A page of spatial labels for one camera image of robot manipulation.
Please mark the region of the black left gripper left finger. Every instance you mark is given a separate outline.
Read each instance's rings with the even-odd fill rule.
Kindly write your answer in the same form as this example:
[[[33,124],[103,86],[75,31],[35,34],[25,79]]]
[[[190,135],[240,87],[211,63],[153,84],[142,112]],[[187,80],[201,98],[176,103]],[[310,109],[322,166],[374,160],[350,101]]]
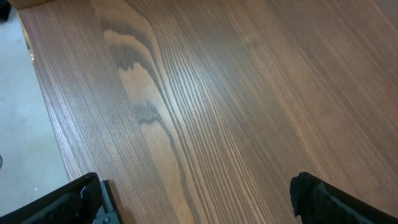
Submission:
[[[89,172],[1,217],[1,223],[121,224],[108,180]]]

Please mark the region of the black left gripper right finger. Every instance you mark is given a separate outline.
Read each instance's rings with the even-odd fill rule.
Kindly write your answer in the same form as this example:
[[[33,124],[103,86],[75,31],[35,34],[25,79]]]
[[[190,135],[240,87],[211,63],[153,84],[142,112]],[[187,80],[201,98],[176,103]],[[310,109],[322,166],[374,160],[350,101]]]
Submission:
[[[309,223],[391,223],[397,218],[382,212],[308,172],[290,181],[294,215]]]

